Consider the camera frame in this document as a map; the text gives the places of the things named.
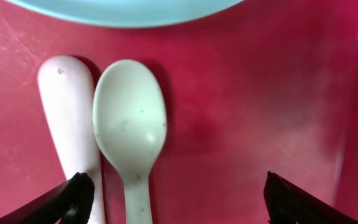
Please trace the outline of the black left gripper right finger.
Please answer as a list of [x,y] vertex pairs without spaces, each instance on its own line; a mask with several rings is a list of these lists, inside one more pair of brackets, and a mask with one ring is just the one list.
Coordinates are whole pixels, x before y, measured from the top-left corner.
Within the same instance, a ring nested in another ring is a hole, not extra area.
[[357,220],[270,171],[264,200],[270,224],[358,224]]

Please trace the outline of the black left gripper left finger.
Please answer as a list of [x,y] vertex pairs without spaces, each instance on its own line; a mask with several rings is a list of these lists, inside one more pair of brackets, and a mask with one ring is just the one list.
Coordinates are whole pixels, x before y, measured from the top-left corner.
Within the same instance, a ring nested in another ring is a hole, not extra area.
[[87,224],[95,186],[87,173],[71,179],[0,218],[0,224]]

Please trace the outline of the light blue plate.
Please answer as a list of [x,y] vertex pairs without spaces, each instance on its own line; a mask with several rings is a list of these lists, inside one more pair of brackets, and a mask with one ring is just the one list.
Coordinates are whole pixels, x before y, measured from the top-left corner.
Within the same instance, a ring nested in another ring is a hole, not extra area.
[[57,19],[100,27],[149,28],[210,16],[242,0],[8,0]]

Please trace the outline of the white plastic fork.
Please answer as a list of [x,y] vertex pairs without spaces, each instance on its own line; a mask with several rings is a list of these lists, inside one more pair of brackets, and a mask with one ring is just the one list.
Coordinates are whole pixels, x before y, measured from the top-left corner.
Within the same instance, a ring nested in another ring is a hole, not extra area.
[[93,131],[94,83],[88,67],[77,58],[47,59],[38,72],[45,117],[67,179],[86,172],[94,182],[89,223],[105,223],[100,151]]

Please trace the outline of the white plastic spoon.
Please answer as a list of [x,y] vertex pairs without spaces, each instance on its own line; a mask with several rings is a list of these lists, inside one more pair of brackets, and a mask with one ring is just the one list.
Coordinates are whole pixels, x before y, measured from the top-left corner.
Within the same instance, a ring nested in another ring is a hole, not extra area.
[[102,73],[93,100],[94,135],[124,185],[126,222],[152,224],[149,175],[167,137],[167,112],[154,74],[135,60]]

